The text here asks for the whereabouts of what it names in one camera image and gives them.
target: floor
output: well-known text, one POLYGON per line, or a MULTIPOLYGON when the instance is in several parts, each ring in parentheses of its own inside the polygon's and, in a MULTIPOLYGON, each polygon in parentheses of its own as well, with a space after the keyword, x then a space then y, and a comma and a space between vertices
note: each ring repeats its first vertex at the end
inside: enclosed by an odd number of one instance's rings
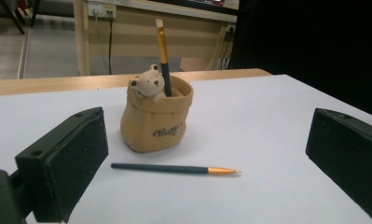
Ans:
MULTIPOLYGON (((11 19, 0 18, 0 79, 79 76, 73 18, 37 15, 34 27, 22 28, 25 35, 11 19)), ((103 60, 107 64, 108 57, 91 57, 92 75, 109 74, 103 60)), ((112 57, 112 73, 142 73, 151 63, 159 63, 158 57, 112 57)), ((173 72, 180 71, 179 58, 168 63, 173 72)))

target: bear ear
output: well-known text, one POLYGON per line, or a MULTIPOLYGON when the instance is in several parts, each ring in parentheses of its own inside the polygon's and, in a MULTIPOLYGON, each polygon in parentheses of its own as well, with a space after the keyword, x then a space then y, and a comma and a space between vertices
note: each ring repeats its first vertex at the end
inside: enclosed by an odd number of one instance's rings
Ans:
POLYGON ((151 64, 150 69, 157 70, 158 71, 158 66, 156 64, 151 64))
POLYGON ((131 79, 130 80, 130 84, 131 84, 132 87, 136 87, 136 85, 137 85, 137 79, 131 79))

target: power outlet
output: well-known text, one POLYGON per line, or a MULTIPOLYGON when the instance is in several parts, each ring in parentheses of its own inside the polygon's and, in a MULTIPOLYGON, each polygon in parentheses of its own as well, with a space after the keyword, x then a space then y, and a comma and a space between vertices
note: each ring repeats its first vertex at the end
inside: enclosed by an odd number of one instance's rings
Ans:
POLYGON ((230 22, 226 27, 226 32, 233 32, 235 33, 236 24, 230 22))
POLYGON ((111 17, 114 19, 116 17, 116 11, 117 9, 115 5, 88 2, 88 15, 92 17, 96 14, 98 17, 111 17))
POLYGON ((116 17, 116 11, 117 11, 117 8, 115 5, 109 5, 109 4, 103 5, 103 14, 107 18, 111 17, 114 19, 116 17))
POLYGON ((102 17, 103 4, 97 2, 88 2, 88 15, 93 17, 97 15, 98 17, 102 17))

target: wooden desk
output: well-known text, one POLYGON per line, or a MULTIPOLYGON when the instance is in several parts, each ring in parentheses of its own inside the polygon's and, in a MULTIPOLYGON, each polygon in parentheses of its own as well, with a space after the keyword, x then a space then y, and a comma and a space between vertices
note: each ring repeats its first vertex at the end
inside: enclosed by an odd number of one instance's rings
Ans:
MULTIPOLYGON (((236 16, 232 15, 145 0, 95 2, 117 6, 113 21, 113 57, 158 57, 155 19, 161 18, 168 56, 183 58, 181 68, 184 71, 214 69, 229 39, 225 28, 229 22, 236 21, 236 16)), ((95 19, 88 15, 88 1, 75 0, 74 5, 78 71, 81 76, 89 76, 90 56, 102 55, 102 48, 104 55, 108 55, 109 20, 99 19, 98 33, 95 19)))
MULTIPOLYGON (((226 79, 237 77, 262 77, 270 73, 261 69, 240 69, 223 71, 179 72, 171 73, 186 81, 226 79)), ((33 93, 43 91, 76 91, 103 88, 125 87, 133 75, 112 75, 96 77, 52 77, 30 79, 0 80, 0 95, 33 93)))

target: black foam pad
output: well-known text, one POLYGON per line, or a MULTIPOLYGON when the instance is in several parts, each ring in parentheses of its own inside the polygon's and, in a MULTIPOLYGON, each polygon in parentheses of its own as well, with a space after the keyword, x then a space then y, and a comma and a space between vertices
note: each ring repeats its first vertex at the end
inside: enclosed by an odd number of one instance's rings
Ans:
POLYGON ((372 126, 316 109, 307 155, 372 217, 372 126))
POLYGON ((67 222, 108 155, 103 110, 74 114, 16 157, 38 222, 67 222))

